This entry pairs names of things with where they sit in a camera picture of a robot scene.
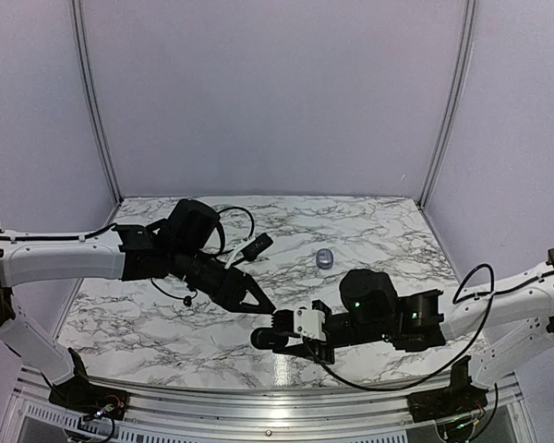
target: enclosure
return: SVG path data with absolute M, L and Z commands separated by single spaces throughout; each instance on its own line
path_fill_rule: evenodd
M 182 197 L 253 212 L 274 244 L 244 269 L 278 307 L 340 305 L 353 268 L 385 270 L 406 295 L 457 286 L 483 262 L 498 279 L 530 269 L 554 247 L 554 0 L 0 2 L 2 226 L 147 224 Z M 246 218 L 226 217 L 232 241 L 246 232 Z M 322 247 L 331 271 L 314 266 Z M 369 397 L 255 350 L 249 333 L 270 321 L 205 294 L 190 310 L 148 281 L 15 294 L 89 374 L 133 389 L 128 436 L 438 441 L 402 393 Z M 515 326 L 485 329 L 478 346 Z M 333 368 L 413 379 L 469 338 L 418 357 L 346 348 Z M 554 441 L 554 348 L 499 385 L 478 441 Z M 63 413 L 31 409 L 47 395 L 0 342 L 0 441 L 65 441 L 40 427 Z

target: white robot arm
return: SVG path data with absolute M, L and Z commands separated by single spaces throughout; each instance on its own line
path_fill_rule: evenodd
M 483 351 L 467 355 L 464 349 L 446 364 L 452 368 L 449 387 L 408 395 L 416 422 L 471 411 L 477 402 L 487 405 L 486 393 L 497 381 L 554 347 L 554 248 L 548 251 L 548 262 L 494 282 L 492 291 L 491 284 L 486 284 L 449 290 L 445 296 L 434 290 L 399 297 L 388 274 L 353 269 L 343 278 L 340 292 L 347 312 L 333 314 L 321 301 L 308 310 L 277 311 L 272 328 L 253 332 L 253 345 L 320 363 L 355 388 L 389 390 L 362 387 L 334 374 L 326 366 L 334 363 L 334 349 L 387 341 L 397 350 L 421 352 L 474 331 L 477 335 L 486 326 L 522 320 Z M 288 346 L 290 338 L 302 343 Z M 429 377 L 391 390 L 415 387 Z
M 12 289 L 31 281 L 102 278 L 134 281 L 172 273 L 190 290 L 201 290 L 230 312 L 271 314 L 275 306 L 249 275 L 225 266 L 219 254 L 201 251 L 220 215 L 196 200 L 180 200 L 168 219 L 149 226 L 112 224 L 93 233 L 36 234 L 0 228 L 0 340 L 25 364 L 39 369 L 52 391 L 50 402 L 86 413 L 118 399 L 110 415 L 122 419 L 127 393 L 90 383 L 77 353 L 57 343 L 27 316 Z M 243 246 L 248 261 L 272 243 L 266 234 Z M 250 292 L 256 305 L 244 303 Z

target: metal edge strip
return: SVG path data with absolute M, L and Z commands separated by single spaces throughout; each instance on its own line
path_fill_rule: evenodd
M 26 400 L 10 394 L 2 424 L 0 425 L 0 443 L 18 441 L 18 435 L 24 421 L 24 404 Z
M 21 412 L 23 419 L 26 417 L 38 420 L 48 425 L 61 426 L 68 430 L 74 430 L 78 432 L 75 424 L 80 418 L 79 413 L 62 410 L 56 406 L 53 406 L 40 399 L 28 399 L 24 401 L 21 406 Z M 378 441 L 383 442 L 405 442 L 407 435 L 405 430 L 401 426 L 395 425 L 392 429 L 376 429 L 372 422 L 365 422 L 362 424 L 361 429 L 357 432 L 353 432 L 355 436 L 341 437 L 340 432 L 329 436 L 328 432 L 324 432 L 321 429 L 304 429 L 302 433 L 292 434 L 288 432 L 286 426 L 283 423 L 276 423 L 275 427 L 261 426 L 254 429 L 249 429 L 247 432 L 239 432 L 237 430 L 228 431 L 226 434 L 220 426 L 208 426 L 206 429 L 206 436 L 199 433 L 192 433 L 188 429 L 181 426 L 177 426 L 173 423 L 165 425 L 164 423 L 148 423 L 124 420 L 117 424 L 117 437 L 115 441 L 132 442 L 145 441 L 154 442 L 158 441 L 172 441 L 173 443 L 181 443 L 186 441 L 193 441 L 193 443 L 233 443 L 236 441 L 267 441 L 267 437 L 271 437 L 271 441 L 300 441 L 299 438 L 303 438 L 303 441 L 313 440 L 316 441 L 317 437 L 323 437 L 319 441 L 328 441 L 331 443 L 351 443 L 349 437 L 356 443 L 359 441 Z M 97 431 L 101 435 L 106 435 L 108 431 L 108 425 L 106 422 L 104 426 L 99 423 L 92 425 L 92 432 Z M 91 437 L 91 434 L 82 434 L 87 437 Z
M 121 203 L 115 203 L 113 210 L 111 211 L 111 213 L 107 217 L 107 220 L 104 223 L 105 225 L 113 221 L 113 219 L 117 215 L 117 212 L 119 211 L 120 208 L 121 208 Z M 57 317 L 55 318 L 55 323 L 52 325 L 49 331 L 50 335 L 54 337 L 56 340 L 59 337 L 60 332 L 62 331 L 62 327 L 64 327 L 67 314 L 70 312 L 70 308 L 72 307 L 72 304 L 74 303 L 74 299 L 76 298 L 76 295 L 78 294 L 80 286 L 82 286 L 83 282 L 84 282 L 84 279 L 74 280 L 74 283 L 70 288 L 70 291 L 66 294 L 64 303 L 61 305 L 59 312 L 57 313 Z
M 511 403 L 508 408 L 511 425 L 517 441 L 521 443 L 536 443 L 536 432 L 530 421 L 525 400 Z
M 92 78 L 92 70 L 90 68 L 89 50 L 86 39 L 86 27 L 84 24 L 84 13 L 82 10 L 81 0 L 70 0 L 72 28 L 74 31 L 74 40 L 78 56 L 78 67 L 80 69 L 80 78 L 84 96 L 86 99 L 90 124 L 94 133 L 99 159 L 101 160 L 102 171 L 104 173 L 109 193 L 115 204 L 123 201 L 123 196 L 119 188 L 119 182 L 113 166 L 113 157 L 107 137 L 102 124 L 101 113 L 94 88 L 94 80 Z
M 477 0 L 467 0 L 464 9 L 464 23 L 462 25 L 462 37 L 458 50 L 458 57 L 455 63 L 453 72 L 452 85 L 450 88 L 450 96 L 447 101 L 445 113 L 440 127 L 440 132 L 435 143 L 433 156 L 428 166 L 425 183 L 421 190 L 417 205 L 424 208 L 433 192 L 433 187 L 437 182 L 440 173 L 441 163 L 445 156 L 445 152 L 449 145 L 450 135 L 452 134 L 453 121 L 462 92 L 464 89 L 467 70 L 470 63 L 471 52 L 474 40 L 474 30 L 476 25 Z
M 516 380 L 500 381 L 500 406 L 522 399 Z M 299 395 L 306 390 L 307 395 Z M 22 373 L 16 394 L 29 401 L 46 402 L 48 388 L 32 369 Z M 271 429 L 273 437 L 287 440 L 349 438 L 365 433 L 390 432 L 429 422 L 412 423 L 405 401 L 406 393 L 376 394 L 340 389 L 297 389 L 278 391 L 280 398 L 262 392 L 233 393 L 177 392 L 166 395 L 132 389 L 132 400 L 122 425 L 136 430 L 180 431 L 193 438 L 251 441 L 263 438 Z

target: wire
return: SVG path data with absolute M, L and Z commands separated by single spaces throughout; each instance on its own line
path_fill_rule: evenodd
M 464 279 L 464 281 L 467 281 L 469 278 L 472 278 L 472 275 L 474 275 L 474 273 L 471 271 L 468 273 L 468 276 L 466 276 L 466 278 Z M 494 281 L 491 281 L 491 287 L 494 287 Z M 404 385 L 404 386 L 400 386 L 400 387 L 395 387 L 395 388 L 371 388 L 371 387 L 368 387 L 368 386 L 362 386 L 362 385 L 358 385 L 352 381 L 349 381 L 347 380 L 346 378 L 343 378 L 341 376 L 339 376 L 337 373 L 335 373 L 332 369 L 330 369 L 317 355 L 316 353 L 314 352 L 314 350 L 312 349 L 312 347 L 310 346 L 309 342 L 304 340 L 304 344 L 306 345 L 307 349 L 309 350 L 309 353 L 310 355 L 312 355 L 312 357 L 314 357 L 314 360 L 320 365 L 322 366 L 322 369 L 324 369 L 328 374 L 331 375 L 331 377 L 337 379 L 338 381 L 340 381 L 341 383 L 343 383 L 344 385 L 347 385 L 347 386 L 350 386 L 351 388 L 356 388 L 356 389 L 361 389 L 361 390 L 365 390 L 365 391 L 368 391 L 368 392 L 397 392 L 399 390 L 405 390 L 405 389 L 410 389 L 410 388 L 414 388 L 415 386 L 418 386 L 422 383 L 425 383 L 426 381 L 428 380 L 431 380 L 434 376 L 440 374 L 441 372 L 443 372 L 445 369 L 447 369 L 448 367 L 450 367 L 451 365 L 453 365 L 455 362 L 457 362 L 460 358 L 462 358 L 464 356 L 465 353 L 468 352 L 468 350 L 474 345 L 474 343 L 476 342 L 476 339 L 478 338 L 478 336 L 480 335 L 480 333 L 482 332 L 482 329 L 484 328 L 484 325 L 487 323 L 487 320 L 488 320 L 488 316 L 490 315 L 490 309 L 492 309 L 492 302 L 494 300 L 494 294 L 488 299 L 488 305 L 487 305 L 487 309 L 485 310 L 485 313 L 484 313 L 484 316 L 482 317 L 482 321 L 480 322 L 480 326 L 478 326 L 478 329 L 476 330 L 474 336 L 472 337 L 472 340 L 470 340 L 468 342 L 468 344 L 465 345 L 465 347 L 460 351 L 458 352 L 458 354 L 453 357 L 448 363 L 446 363 L 445 365 L 443 365 L 442 367 L 440 367 L 439 369 L 437 369 L 436 371 L 434 372 L 431 372 L 429 375 L 427 376 L 424 376 L 422 378 L 420 378 L 419 380 L 416 380 L 412 383 L 408 383 L 407 385 Z
M 107 414 L 107 415 L 104 415 L 105 417 L 107 417 L 109 420 L 111 420 L 111 432 L 109 433 L 109 435 L 107 436 L 106 439 L 104 440 L 101 440 L 101 441 L 96 441 L 94 443 L 108 443 L 109 441 L 111 441 L 114 437 L 114 429 L 115 429 L 115 424 L 114 424 L 114 419 L 111 415 Z
M 103 233 L 106 233 L 107 231 L 113 229 L 117 223 L 111 223 L 107 224 L 106 226 L 103 226 L 101 229 L 98 229 L 96 231 L 93 231 L 91 233 L 84 234 L 85 239 L 90 239 L 97 237 Z M 80 235 L 25 235 L 22 237 L 6 237 L 4 235 L 0 235 L 0 240 L 6 241 L 6 242 L 68 242 L 68 241 L 75 241 L 80 240 Z
M 495 271 L 488 263 L 481 263 L 480 265 L 473 268 L 470 272 L 468 272 L 468 275 L 465 276 L 464 280 L 458 287 L 458 290 L 455 292 L 455 295 L 453 296 L 453 304 L 457 305 L 458 303 L 461 303 L 464 299 L 458 300 L 458 296 L 460 293 L 462 293 L 462 290 L 464 289 L 465 285 L 472 279 L 474 274 L 476 274 L 481 269 L 488 269 L 488 273 L 490 274 L 490 291 L 493 292 L 495 290 Z
M 250 231 L 248 231 L 248 238 L 252 237 L 252 235 L 255 233 L 255 218 L 253 217 L 252 212 L 250 212 L 246 208 L 242 208 L 241 206 L 230 206 L 228 208 L 218 210 L 218 214 L 223 214 L 224 212 L 228 212 L 230 210 L 241 210 L 242 212 L 246 213 L 246 215 L 250 219 Z
M 549 270 L 548 272 L 545 272 L 544 274 L 542 274 L 541 276 L 535 276 L 535 277 L 532 277 L 526 281 L 523 281 L 515 286 L 513 286 L 512 288 L 508 288 L 508 289 L 503 289 L 501 291 L 496 291 L 495 292 L 495 295 L 505 295 L 507 293 L 514 293 L 515 291 L 519 291 L 520 289 L 523 289 L 525 286 L 528 286 L 536 281 L 540 281 L 540 280 L 544 280 L 546 277 L 551 277 L 552 275 L 554 275 L 554 270 Z M 471 300 L 473 298 L 477 298 L 477 297 L 484 297 L 486 295 L 489 295 L 490 294 L 490 291 L 484 291 L 482 293 L 470 293 L 468 295 L 465 295 L 464 297 L 462 297 L 460 300 L 458 300 L 456 303 L 454 303 L 455 305 L 457 305 L 458 303 L 461 303 L 461 302 L 465 302 L 466 300 Z
M 495 415 L 497 414 L 497 409 L 499 408 L 499 387 L 495 383 L 495 405 L 492 408 L 492 413 L 490 414 L 490 417 L 488 418 L 487 422 L 482 426 L 482 429 L 480 429 L 480 432 L 470 438 L 470 441 L 474 441 L 477 438 L 479 438 L 484 431 L 487 430 L 488 426 L 490 425 L 490 422 L 492 422 L 492 419 L 495 418 Z
M 43 372 L 41 372 L 40 374 L 41 374 L 41 377 L 43 377 L 43 380 L 45 381 L 45 384 L 47 385 L 47 387 L 48 387 L 50 390 L 52 390 L 53 392 L 55 392 L 55 393 L 59 396 L 60 399 L 63 400 L 63 399 L 66 398 L 66 396 L 65 396 L 64 394 L 62 394 L 62 391 L 59 390 L 59 389 L 57 389 L 57 388 L 53 385 L 53 383 L 47 379 L 47 377 L 45 376 L 45 374 L 44 374 Z
M 471 412 L 469 422 L 463 422 L 463 418 L 458 418 L 456 420 L 453 420 L 452 422 L 449 422 L 448 424 L 447 423 L 443 424 L 443 431 L 447 433 L 447 425 L 451 425 L 453 423 L 456 423 L 456 426 L 452 429 L 452 431 L 458 431 L 460 429 L 464 429 L 465 427 L 468 427 L 471 425 L 472 431 L 470 432 L 470 437 L 469 437 L 471 438 L 476 431 L 476 426 L 480 423 L 480 414 L 478 415 L 478 417 L 474 417 L 474 412 Z
M 232 263 L 232 266 L 238 266 L 240 263 L 244 263 L 245 261 L 247 261 L 247 260 L 244 257 L 241 257 L 237 261 Z
M 480 410 L 480 415 L 478 416 L 478 420 L 482 420 L 484 416 L 487 414 L 487 410 L 484 409 L 484 406 L 480 403 L 480 401 L 476 401 L 476 406 L 478 406 L 478 409 Z
M 161 288 L 160 286 L 158 286 L 158 284 L 156 284 L 156 281 L 154 281 L 153 278 L 150 278 L 150 283 L 154 286 L 154 288 L 156 288 L 158 291 L 160 291 L 167 297 L 174 298 L 175 300 L 180 300 L 181 302 L 185 301 L 185 297 L 177 297 L 176 295 L 172 295 L 171 293 L 166 292 L 163 288 Z M 192 297 L 189 295 L 189 297 L 191 298 L 191 300 L 193 300 L 195 297 L 197 297 L 198 294 L 199 293 L 195 291 L 195 295 L 193 295 Z

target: black cable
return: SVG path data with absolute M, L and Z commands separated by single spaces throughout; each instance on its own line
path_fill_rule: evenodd
M 468 273 L 468 276 L 466 277 L 466 279 L 464 279 L 465 281 L 467 281 L 468 278 L 471 278 L 472 275 L 474 275 L 473 272 L 470 272 Z M 494 287 L 494 281 L 492 281 L 491 283 L 491 287 Z M 474 334 L 474 337 L 472 337 L 472 340 L 470 340 L 468 342 L 468 344 L 465 345 L 465 347 L 460 351 L 458 352 L 458 354 L 453 357 L 448 363 L 446 363 L 445 365 L 443 365 L 442 367 L 440 367 L 439 369 L 437 369 L 436 371 L 434 372 L 431 372 L 429 375 L 427 376 L 424 376 L 422 378 L 420 378 L 419 380 L 416 380 L 412 383 L 409 383 L 405 386 L 401 386 L 401 387 L 396 387 L 396 388 L 371 388 L 371 387 L 368 387 L 368 386 L 362 386 L 362 385 L 358 385 L 352 381 L 349 381 L 347 380 L 346 378 L 343 378 L 341 376 L 339 376 L 338 374 L 336 374 L 332 369 L 330 369 L 317 355 L 316 353 L 314 352 L 314 350 L 312 349 L 312 347 L 309 345 L 309 342 L 304 340 L 304 344 L 306 345 L 307 349 L 309 350 L 310 352 L 310 355 L 312 355 L 312 357 L 314 357 L 314 360 L 316 363 L 318 363 L 320 366 L 322 366 L 322 368 L 328 373 L 331 375 L 331 377 L 337 379 L 338 381 L 340 381 L 341 383 L 343 383 L 344 385 L 347 385 L 347 386 L 350 386 L 351 388 L 356 388 L 356 389 L 361 389 L 361 390 L 365 390 L 365 391 L 368 391 L 368 392 L 397 392 L 399 390 L 405 390 L 405 389 L 410 389 L 410 388 L 414 388 L 415 386 L 418 386 L 422 383 L 425 383 L 426 381 L 428 380 L 431 380 L 434 376 L 440 374 L 441 372 L 443 372 L 445 369 L 447 369 L 448 367 L 450 367 L 451 365 L 453 365 L 455 362 L 457 362 L 460 358 L 462 358 L 464 356 L 465 353 L 468 352 L 468 350 L 474 345 L 474 343 L 476 342 L 476 339 L 478 338 L 478 336 L 480 335 L 480 333 L 482 332 L 482 329 L 484 328 L 484 325 L 487 323 L 487 320 L 488 320 L 488 316 L 490 315 L 490 309 L 492 308 L 492 302 L 494 300 L 494 295 L 491 296 L 489 299 L 488 299 L 488 305 L 487 305 L 487 309 L 485 310 L 485 313 L 484 313 L 484 316 L 482 317 L 482 321 L 480 322 L 480 326 L 478 326 L 478 329 L 476 330 L 475 334 Z
M 111 420 L 111 432 L 109 433 L 109 435 L 107 436 L 107 438 L 105 438 L 104 440 L 101 440 L 101 441 L 95 441 L 93 443 L 108 443 L 109 441 L 111 441 L 114 437 L 114 429 L 115 429 L 115 424 L 114 424 L 114 419 L 111 415 L 109 414 L 105 414 L 103 417 L 107 417 L 109 420 Z
M 464 289 L 465 285 L 472 279 L 474 274 L 476 274 L 481 269 L 488 269 L 488 273 L 490 274 L 490 291 L 493 292 L 495 290 L 495 271 L 488 263 L 481 263 L 480 265 L 473 268 L 470 272 L 468 272 L 468 275 L 465 276 L 462 283 L 460 283 L 460 286 L 458 287 L 458 290 L 455 292 L 455 295 L 453 296 L 453 304 L 457 305 L 458 303 L 461 303 L 464 299 L 458 300 L 458 296 L 460 293 L 462 293 L 462 290 Z
M 107 437 L 105 437 L 103 440 L 97 440 L 97 441 L 94 441 L 92 440 L 93 437 L 90 438 L 90 443 L 109 443 L 109 441 L 111 441 L 114 437 L 114 431 L 116 429 L 116 425 L 115 425 L 115 422 L 114 422 L 114 418 L 109 415 L 108 413 L 106 413 L 105 415 L 103 415 L 103 417 L 107 417 L 109 420 L 111 420 L 111 432 L 109 432 L 109 435 Z M 80 421 L 78 421 L 78 430 L 80 431 L 84 431 L 84 429 L 82 429 L 80 427 Z
M 163 288 L 161 288 L 160 286 L 158 286 L 158 284 L 156 284 L 156 281 L 154 281 L 154 279 L 150 278 L 150 283 L 154 286 L 154 288 L 156 288 L 158 291 L 160 291 L 167 297 L 174 298 L 175 300 L 180 300 L 181 302 L 185 301 L 185 297 L 177 297 L 176 295 L 172 295 L 171 293 L 166 292 Z M 195 297 L 197 297 L 198 294 L 199 293 L 195 291 L 195 295 L 193 296 L 188 295 L 188 297 L 190 297 L 190 299 L 193 300 Z
M 492 408 L 492 413 L 490 414 L 490 417 L 488 418 L 487 422 L 484 424 L 482 429 L 480 429 L 480 432 L 470 438 L 470 441 L 474 441 L 477 438 L 479 438 L 484 431 L 487 430 L 488 426 L 490 425 L 490 422 L 492 422 L 492 419 L 495 418 L 495 415 L 497 414 L 497 409 L 499 408 L 499 387 L 495 383 L 495 406 Z
M 519 291 L 520 289 L 523 289 L 525 286 L 528 286 L 531 283 L 534 283 L 534 282 L 539 281 L 539 280 L 543 280 L 546 277 L 551 277 L 552 275 L 554 275 L 554 270 L 549 270 L 548 272 L 542 274 L 539 277 L 538 276 L 532 277 L 532 278 L 530 278 L 526 281 L 523 281 L 523 282 L 513 286 L 512 288 L 503 289 L 502 291 L 496 291 L 495 295 L 505 295 L 507 293 L 514 293 L 515 291 Z M 482 293 L 470 293 L 470 294 L 465 295 L 464 297 L 462 297 L 460 300 L 458 300 L 456 304 L 461 303 L 461 302 L 465 302 L 466 300 L 471 300 L 471 299 L 476 298 L 476 297 L 484 297 L 484 296 L 489 295 L 489 294 L 490 294 L 490 291 L 484 291 Z
M 241 206 L 230 206 L 228 208 L 223 208 L 222 210 L 218 210 L 218 214 L 223 214 L 224 212 L 228 212 L 230 210 L 241 210 L 242 212 L 245 212 L 248 218 L 250 219 L 250 231 L 248 232 L 248 237 L 252 237 L 252 235 L 255 233 L 255 218 L 252 215 L 252 212 L 247 210 L 246 208 L 242 208 Z
M 218 221 L 217 226 L 215 229 L 218 232 L 218 236 L 220 237 L 220 248 L 218 249 L 218 252 L 214 252 L 213 254 L 208 254 L 207 252 L 199 251 L 199 253 L 203 256 L 207 256 L 209 258 L 217 258 L 223 254 L 228 254 L 232 252 L 232 250 L 224 252 L 225 249 L 225 230 L 223 229 L 223 225 L 221 221 Z
M 101 229 L 98 229 L 96 231 L 93 231 L 91 233 L 84 234 L 85 239 L 90 239 L 97 237 L 101 235 L 102 233 L 106 233 L 107 231 L 111 230 L 117 225 L 117 223 L 111 223 L 108 224 Z M 68 241 L 75 241 L 79 240 L 79 235 L 25 235 L 22 237 L 6 237 L 3 235 L 0 235 L 0 241 L 10 242 L 68 242 Z
M 84 436 L 82 434 L 79 434 L 77 432 L 74 433 L 75 434 L 74 436 L 70 436 L 67 433 L 65 428 L 62 428 L 62 431 L 64 431 L 64 435 L 66 436 L 66 441 L 68 441 L 68 442 L 71 441 L 73 443 L 94 443 L 92 441 L 93 437 L 86 437 L 86 436 Z
M 55 386 L 52 384 L 52 382 L 47 379 L 47 377 L 45 376 L 45 374 L 43 372 L 40 372 L 40 374 L 41 374 L 41 377 L 43 377 L 43 380 L 45 381 L 45 384 L 47 385 L 47 388 L 54 391 L 60 397 L 60 399 L 63 400 L 63 399 L 66 398 L 64 396 L 64 394 L 62 394 L 62 392 L 60 390 L 56 389 Z

